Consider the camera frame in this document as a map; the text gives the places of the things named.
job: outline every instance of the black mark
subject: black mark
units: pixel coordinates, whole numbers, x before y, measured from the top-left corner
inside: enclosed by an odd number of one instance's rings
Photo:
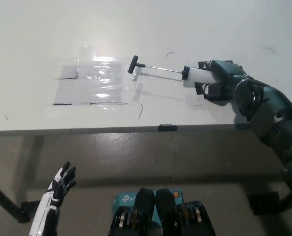
[[[69,106],[72,105],[72,103],[53,103],[53,106]]]
[[[115,104],[115,105],[127,105],[126,102],[84,102],[90,105],[96,105],[96,104]]]
[[[142,104],[141,104],[141,107],[142,107],[142,109],[141,109],[141,112],[140,112],[140,114],[138,115],[137,119],[141,118],[141,115],[142,115],[142,113],[143,113],[144,107],[143,107]]]
[[[272,52],[277,53],[274,49],[269,48],[269,47],[262,47],[262,49],[269,49],[269,50],[271,50]]]
[[[166,54],[166,58],[167,58],[167,55],[169,55],[169,54],[171,54],[171,53],[174,53],[174,52],[170,52],[170,53]]]
[[[215,32],[215,30],[213,30],[213,29],[210,29],[211,31],[213,31],[213,33],[214,33],[214,36],[216,36],[216,32]]]

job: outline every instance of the white plastic cylinder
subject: white plastic cylinder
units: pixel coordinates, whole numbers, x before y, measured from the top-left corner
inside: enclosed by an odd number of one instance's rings
[[[216,80],[210,71],[190,67],[188,78],[187,80],[184,80],[183,86],[187,88],[194,88],[194,82],[213,84]]]

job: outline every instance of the metal bracket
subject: metal bracket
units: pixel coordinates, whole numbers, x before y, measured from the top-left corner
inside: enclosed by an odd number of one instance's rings
[[[292,208],[292,192],[280,200],[278,192],[248,195],[255,215],[278,214]]]

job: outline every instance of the robotic arm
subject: robotic arm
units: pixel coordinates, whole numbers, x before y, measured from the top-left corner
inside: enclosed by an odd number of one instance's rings
[[[283,163],[282,176],[292,191],[292,103],[269,85],[255,80],[237,64],[212,60],[206,63],[219,83],[195,82],[197,94],[210,101],[232,100],[252,130]]]

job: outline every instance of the metal rod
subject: metal rod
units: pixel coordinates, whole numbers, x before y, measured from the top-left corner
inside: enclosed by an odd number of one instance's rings
[[[159,68],[159,67],[152,67],[152,66],[148,66],[148,65],[146,65],[145,67],[147,67],[147,68],[152,68],[152,69],[157,69],[157,70],[165,70],[165,71],[170,71],[170,72],[180,73],[180,74],[181,74],[180,71],[175,71],[175,70],[168,70],[168,69]]]
[[[29,222],[28,216],[1,191],[0,191],[0,206],[4,208],[18,222],[20,223]]]

